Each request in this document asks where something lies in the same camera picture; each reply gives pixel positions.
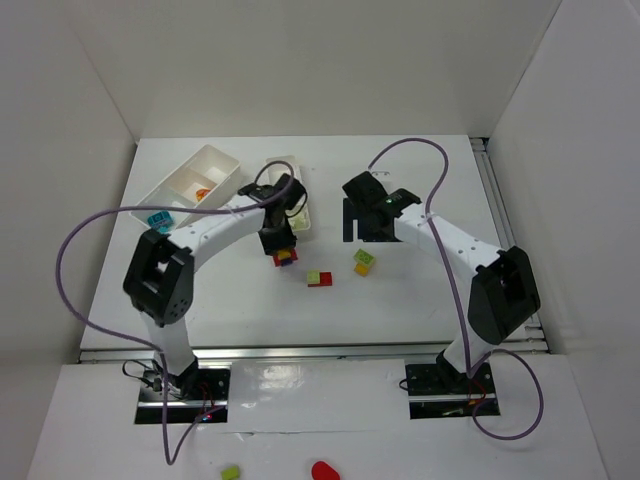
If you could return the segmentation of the red yellow purple lego stack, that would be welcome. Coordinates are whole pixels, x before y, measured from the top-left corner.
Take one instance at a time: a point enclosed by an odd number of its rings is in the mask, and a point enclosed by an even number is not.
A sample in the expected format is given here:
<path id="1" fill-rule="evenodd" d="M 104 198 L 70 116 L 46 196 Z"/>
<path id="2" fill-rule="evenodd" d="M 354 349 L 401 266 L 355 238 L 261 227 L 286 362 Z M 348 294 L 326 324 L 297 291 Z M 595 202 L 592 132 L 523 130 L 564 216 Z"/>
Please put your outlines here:
<path id="1" fill-rule="evenodd" d="M 291 247 L 278 250 L 272 255 L 272 259 L 276 267 L 285 267 L 296 262 L 298 257 L 295 248 Z"/>

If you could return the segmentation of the lime and red lego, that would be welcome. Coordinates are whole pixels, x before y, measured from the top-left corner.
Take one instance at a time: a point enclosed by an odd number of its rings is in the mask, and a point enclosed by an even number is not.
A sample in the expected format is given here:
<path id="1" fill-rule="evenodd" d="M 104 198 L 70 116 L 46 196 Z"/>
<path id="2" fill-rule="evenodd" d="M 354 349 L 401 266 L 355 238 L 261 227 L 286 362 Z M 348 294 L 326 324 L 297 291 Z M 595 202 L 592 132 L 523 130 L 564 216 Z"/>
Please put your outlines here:
<path id="1" fill-rule="evenodd" d="M 333 277 L 331 272 L 309 270 L 307 272 L 307 286 L 313 287 L 328 287 L 333 285 Z"/>

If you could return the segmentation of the yellow oval lego piece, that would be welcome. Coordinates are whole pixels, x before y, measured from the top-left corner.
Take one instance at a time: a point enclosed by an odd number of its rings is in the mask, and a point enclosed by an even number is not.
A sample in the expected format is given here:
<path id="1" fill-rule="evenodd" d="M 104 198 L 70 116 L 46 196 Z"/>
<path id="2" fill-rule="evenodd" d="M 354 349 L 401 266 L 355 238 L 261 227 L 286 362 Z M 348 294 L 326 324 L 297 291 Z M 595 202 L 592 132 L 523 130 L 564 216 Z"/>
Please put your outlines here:
<path id="1" fill-rule="evenodd" d="M 207 188 L 198 189 L 195 193 L 196 201 L 201 202 L 209 193 L 210 193 L 210 189 L 207 189 Z"/>

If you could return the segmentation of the teal arched lego brick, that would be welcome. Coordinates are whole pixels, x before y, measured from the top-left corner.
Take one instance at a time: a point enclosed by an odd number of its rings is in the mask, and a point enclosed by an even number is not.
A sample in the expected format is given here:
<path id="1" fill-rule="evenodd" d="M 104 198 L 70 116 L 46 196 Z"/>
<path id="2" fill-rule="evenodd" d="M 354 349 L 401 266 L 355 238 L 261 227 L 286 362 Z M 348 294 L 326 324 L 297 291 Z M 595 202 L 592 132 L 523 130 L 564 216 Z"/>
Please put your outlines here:
<path id="1" fill-rule="evenodd" d="M 151 214 L 147 218 L 147 223 L 152 229 L 158 231 L 169 231 L 174 225 L 174 220 L 168 211 L 161 210 Z"/>

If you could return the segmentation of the lime lego brick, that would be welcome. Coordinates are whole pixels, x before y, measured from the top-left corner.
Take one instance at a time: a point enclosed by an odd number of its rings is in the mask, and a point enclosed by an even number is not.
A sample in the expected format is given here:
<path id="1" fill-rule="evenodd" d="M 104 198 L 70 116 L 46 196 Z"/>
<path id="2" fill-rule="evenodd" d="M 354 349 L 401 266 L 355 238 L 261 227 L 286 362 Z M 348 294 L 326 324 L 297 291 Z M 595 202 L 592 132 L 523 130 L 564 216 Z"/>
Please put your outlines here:
<path id="1" fill-rule="evenodd" d="M 308 222 L 305 216 L 299 214 L 289 219 L 289 223 L 294 231 L 303 231 L 308 229 Z"/>

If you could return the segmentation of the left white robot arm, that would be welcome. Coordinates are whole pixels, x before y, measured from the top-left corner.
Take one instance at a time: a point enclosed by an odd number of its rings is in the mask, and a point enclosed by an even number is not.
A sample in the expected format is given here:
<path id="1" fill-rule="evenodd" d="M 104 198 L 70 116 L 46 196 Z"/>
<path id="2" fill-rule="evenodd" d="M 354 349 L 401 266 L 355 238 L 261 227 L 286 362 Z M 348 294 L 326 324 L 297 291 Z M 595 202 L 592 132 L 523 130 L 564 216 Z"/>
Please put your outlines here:
<path id="1" fill-rule="evenodd" d="M 199 380 L 198 360 L 190 345 L 185 316 L 193 304 L 195 274 L 216 254 L 238 240 L 257 234 L 267 256 L 296 246 L 287 208 L 277 201 L 259 207 L 235 196 L 232 209 L 204 216 L 165 235 L 153 230 L 139 239 L 123 289 L 140 312 L 154 362 L 168 384 L 186 396 Z"/>

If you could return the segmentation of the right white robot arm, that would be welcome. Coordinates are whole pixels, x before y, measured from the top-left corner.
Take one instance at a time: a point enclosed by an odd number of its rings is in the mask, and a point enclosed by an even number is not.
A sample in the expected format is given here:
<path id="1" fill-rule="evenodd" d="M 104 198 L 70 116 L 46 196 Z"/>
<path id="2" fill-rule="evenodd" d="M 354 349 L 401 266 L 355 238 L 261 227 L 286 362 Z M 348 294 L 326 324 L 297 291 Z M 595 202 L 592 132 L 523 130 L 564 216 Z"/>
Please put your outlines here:
<path id="1" fill-rule="evenodd" d="M 343 186 L 356 218 L 373 233 L 434 256 L 455 287 L 462 315 L 460 333 L 436 358 L 436 371 L 449 388 L 463 383 L 479 362 L 540 308 L 531 263 L 524 250 L 485 243 L 425 210 L 406 189 L 385 190 L 364 172 Z"/>

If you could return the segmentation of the centre white compartment tray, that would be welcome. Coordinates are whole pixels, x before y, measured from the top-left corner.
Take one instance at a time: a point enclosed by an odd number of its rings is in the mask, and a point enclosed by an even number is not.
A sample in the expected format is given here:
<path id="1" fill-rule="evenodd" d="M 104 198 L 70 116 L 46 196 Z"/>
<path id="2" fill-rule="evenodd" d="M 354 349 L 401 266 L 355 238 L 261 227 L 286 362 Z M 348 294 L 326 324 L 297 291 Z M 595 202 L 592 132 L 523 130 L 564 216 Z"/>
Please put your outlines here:
<path id="1" fill-rule="evenodd" d="M 265 164 L 274 165 L 267 168 L 266 173 L 269 183 L 274 185 L 283 174 L 289 174 L 304 185 L 301 163 L 293 155 L 271 157 L 265 160 Z M 311 230 L 308 199 L 302 197 L 293 210 L 287 212 L 288 221 L 292 231 L 297 236 L 306 236 Z"/>

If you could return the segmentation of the white compartment tray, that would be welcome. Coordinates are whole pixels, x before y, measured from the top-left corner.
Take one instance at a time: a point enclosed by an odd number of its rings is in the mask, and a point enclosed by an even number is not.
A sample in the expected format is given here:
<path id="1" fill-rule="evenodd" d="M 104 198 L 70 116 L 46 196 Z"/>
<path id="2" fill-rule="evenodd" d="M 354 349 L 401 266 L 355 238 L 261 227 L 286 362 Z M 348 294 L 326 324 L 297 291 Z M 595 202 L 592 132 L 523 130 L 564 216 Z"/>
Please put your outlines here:
<path id="1" fill-rule="evenodd" d="M 266 173 L 269 183 L 274 185 L 283 174 L 289 174 L 304 185 L 301 163 L 293 155 L 271 157 L 265 160 L 265 164 L 274 165 L 267 168 Z M 293 210 L 287 212 L 288 221 L 292 231 L 297 236 L 306 236 L 311 230 L 308 199 L 302 197 Z"/>
<path id="2" fill-rule="evenodd" d="M 196 220 L 189 212 L 169 211 L 168 207 L 197 210 L 219 209 L 240 188 L 243 174 L 240 162 L 234 157 L 205 145 L 188 160 L 168 174 L 139 203 L 145 210 L 131 211 L 129 215 L 150 228 L 147 218 L 158 211 L 168 211 L 174 220 L 171 230 L 183 227 Z M 201 201 L 196 201 L 198 189 L 210 189 Z"/>

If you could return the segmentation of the left white compartment tray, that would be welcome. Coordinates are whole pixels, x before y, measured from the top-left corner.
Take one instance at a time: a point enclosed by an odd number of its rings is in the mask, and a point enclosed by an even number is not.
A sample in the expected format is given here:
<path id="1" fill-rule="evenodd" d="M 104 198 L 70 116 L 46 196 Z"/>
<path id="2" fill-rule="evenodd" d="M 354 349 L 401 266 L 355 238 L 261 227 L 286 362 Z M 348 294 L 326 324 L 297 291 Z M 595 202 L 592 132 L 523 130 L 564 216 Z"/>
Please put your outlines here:
<path id="1" fill-rule="evenodd" d="M 234 157 L 205 145 L 188 160 L 168 174 L 139 203 L 145 210 L 131 211 L 129 215 L 150 228 L 147 218 L 158 211 L 168 211 L 174 220 L 171 230 L 183 227 L 196 220 L 189 212 L 169 211 L 168 207 L 197 210 L 219 209 L 240 188 L 243 174 L 240 162 Z M 210 189 L 201 201 L 196 201 L 198 189 Z"/>

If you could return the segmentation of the red oval lego foreground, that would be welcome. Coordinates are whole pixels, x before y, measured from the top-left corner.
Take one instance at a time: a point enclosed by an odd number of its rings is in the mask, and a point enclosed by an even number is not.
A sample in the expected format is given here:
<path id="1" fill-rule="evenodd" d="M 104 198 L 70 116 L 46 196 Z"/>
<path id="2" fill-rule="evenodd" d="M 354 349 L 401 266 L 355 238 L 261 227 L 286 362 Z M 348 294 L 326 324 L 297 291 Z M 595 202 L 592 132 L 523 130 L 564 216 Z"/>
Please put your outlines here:
<path id="1" fill-rule="evenodd" d="M 341 480 L 339 472 L 325 461 L 317 461 L 311 467 L 313 480 Z"/>

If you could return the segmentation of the lime lego foreground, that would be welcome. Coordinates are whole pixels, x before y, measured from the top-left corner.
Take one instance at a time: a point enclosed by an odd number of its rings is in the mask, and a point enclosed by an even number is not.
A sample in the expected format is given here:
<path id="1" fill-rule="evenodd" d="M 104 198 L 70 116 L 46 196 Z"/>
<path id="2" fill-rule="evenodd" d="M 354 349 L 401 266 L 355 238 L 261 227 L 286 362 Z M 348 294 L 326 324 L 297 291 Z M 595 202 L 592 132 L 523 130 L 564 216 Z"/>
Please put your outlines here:
<path id="1" fill-rule="evenodd" d="M 241 472 L 238 465 L 228 466 L 220 472 L 221 480 L 239 480 L 240 477 Z"/>

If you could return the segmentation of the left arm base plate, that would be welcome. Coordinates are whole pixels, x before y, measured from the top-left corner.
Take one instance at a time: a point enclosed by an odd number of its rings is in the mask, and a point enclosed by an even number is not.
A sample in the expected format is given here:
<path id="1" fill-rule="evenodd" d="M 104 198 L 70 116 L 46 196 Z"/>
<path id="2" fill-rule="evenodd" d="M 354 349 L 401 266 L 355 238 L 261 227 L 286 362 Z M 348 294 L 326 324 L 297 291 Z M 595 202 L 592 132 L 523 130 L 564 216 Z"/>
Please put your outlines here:
<path id="1" fill-rule="evenodd" d="M 164 383 L 159 369 L 150 363 L 127 360 L 121 372 L 140 386 L 134 423 L 161 424 Z M 230 380 L 230 368 L 204 368 L 183 388 L 169 385 L 167 423 L 189 424 L 197 416 L 201 416 L 201 423 L 226 423 Z"/>

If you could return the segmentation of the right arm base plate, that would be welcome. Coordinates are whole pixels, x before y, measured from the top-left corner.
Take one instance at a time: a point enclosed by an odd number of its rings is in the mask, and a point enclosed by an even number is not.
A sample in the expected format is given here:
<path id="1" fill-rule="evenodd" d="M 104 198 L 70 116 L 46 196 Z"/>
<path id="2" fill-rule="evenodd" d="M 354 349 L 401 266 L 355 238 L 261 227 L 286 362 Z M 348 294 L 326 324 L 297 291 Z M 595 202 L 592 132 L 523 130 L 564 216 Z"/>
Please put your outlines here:
<path id="1" fill-rule="evenodd" d="M 499 416 L 500 407 L 491 367 L 484 363 L 473 380 L 447 386 L 435 364 L 406 364 L 405 378 L 398 382 L 408 395 L 411 420 Z"/>

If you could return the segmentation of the front aluminium rail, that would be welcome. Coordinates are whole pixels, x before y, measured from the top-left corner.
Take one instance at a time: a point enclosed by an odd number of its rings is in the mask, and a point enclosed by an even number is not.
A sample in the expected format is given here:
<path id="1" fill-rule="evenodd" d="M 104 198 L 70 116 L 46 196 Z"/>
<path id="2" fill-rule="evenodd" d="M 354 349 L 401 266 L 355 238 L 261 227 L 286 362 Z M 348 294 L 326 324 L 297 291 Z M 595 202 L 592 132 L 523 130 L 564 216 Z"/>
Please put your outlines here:
<path id="1" fill-rule="evenodd" d="M 364 357 L 409 357 L 437 355 L 445 348 L 441 343 L 362 344 L 337 346 L 298 346 L 264 348 L 208 348 L 196 349 L 194 354 L 203 360 L 235 361 L 241 359 L 319 359 Z M 125 360 L 150 360 L 153 353 L 144 349 L 82 350 L 80 363 L 107 363 Z"/>

